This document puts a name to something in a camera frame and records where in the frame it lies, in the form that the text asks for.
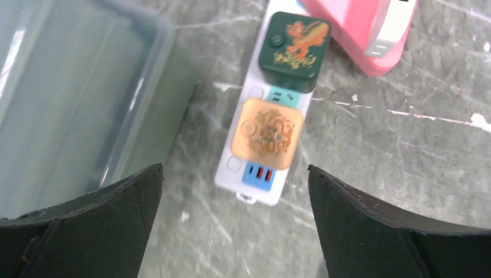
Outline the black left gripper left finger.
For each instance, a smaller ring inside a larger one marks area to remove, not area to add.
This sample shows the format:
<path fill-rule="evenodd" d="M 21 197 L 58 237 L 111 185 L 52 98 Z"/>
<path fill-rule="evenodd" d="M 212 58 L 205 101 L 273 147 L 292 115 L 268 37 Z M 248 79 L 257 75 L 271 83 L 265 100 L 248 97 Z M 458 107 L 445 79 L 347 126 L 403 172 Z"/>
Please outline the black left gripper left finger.
<path fill-rule="evenodd" d="M 163 166 L 18 218 L 1 219 L 2 277 L 137 277 Z"/>

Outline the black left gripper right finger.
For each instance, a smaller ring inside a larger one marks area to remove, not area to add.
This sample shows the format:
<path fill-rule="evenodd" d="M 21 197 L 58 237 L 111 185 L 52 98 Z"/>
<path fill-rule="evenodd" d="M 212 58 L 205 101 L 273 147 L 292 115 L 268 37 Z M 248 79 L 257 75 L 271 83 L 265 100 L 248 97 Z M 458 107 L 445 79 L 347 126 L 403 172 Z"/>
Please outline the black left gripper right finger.
<path fill-rule="evenodd" d="M 330 277 L 489 277 L 490 230 L 425 217 L 308 167 Z"/>

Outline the white multicolour power strip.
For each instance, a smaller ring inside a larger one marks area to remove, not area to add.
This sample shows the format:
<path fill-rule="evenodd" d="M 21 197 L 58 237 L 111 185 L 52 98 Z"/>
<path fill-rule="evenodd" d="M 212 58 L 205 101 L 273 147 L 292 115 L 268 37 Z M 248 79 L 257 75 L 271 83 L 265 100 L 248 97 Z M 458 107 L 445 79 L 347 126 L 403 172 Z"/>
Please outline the white multicolour power strip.
<path fill-rule="evenodd" d="M 246 203 L 282 194 L 330 41 L 302 1 L 270 1 L 215 173 Z"/>

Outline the tan cube plug adapter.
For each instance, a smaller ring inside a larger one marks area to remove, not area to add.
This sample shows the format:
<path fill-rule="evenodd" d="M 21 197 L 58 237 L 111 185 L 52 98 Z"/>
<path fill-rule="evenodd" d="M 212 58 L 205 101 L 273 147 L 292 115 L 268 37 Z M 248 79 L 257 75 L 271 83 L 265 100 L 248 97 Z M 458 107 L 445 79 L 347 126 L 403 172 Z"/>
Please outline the tan cube plug adapter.
<path fill-rule="evenodd" d="M 249 162 L 285 170 L 292 163 L 303 124 L 300 110 L 249 98 L 237 121 L 231 153 Z"/>

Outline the dark green cube adapter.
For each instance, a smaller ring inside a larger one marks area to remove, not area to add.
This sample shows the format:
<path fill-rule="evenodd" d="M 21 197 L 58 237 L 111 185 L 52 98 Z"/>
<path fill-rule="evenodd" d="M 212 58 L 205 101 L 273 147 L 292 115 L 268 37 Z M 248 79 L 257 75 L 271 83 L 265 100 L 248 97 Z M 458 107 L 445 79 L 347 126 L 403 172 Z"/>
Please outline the dark green cube adapter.
<path fill-rule="evenodd" d="M 300 93 L 312 92 L 330 39 L 331 25 L 325 20 L 274 13 L 258 57 L 265 81 Z"/>

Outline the pink triangular power strip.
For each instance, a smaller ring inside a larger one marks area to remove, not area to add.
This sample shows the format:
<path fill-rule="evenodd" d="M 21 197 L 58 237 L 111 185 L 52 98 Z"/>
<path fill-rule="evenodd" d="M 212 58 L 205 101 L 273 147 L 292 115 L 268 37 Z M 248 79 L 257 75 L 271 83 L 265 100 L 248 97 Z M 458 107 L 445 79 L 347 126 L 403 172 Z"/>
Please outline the pink triangular power strip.
<path fill-rule="evenodd" d="M 402 39 L 383 57 L 364 54 L 370 36 L 372 20 L 378 9 L 378 0 L 302 1 L 305 10 L 313 17 L 331 23 L 331 36 L 348 54 L 359 69 L 368 76 L 383 76 L 399 62 L 409 29 L 416 11 Z"/>

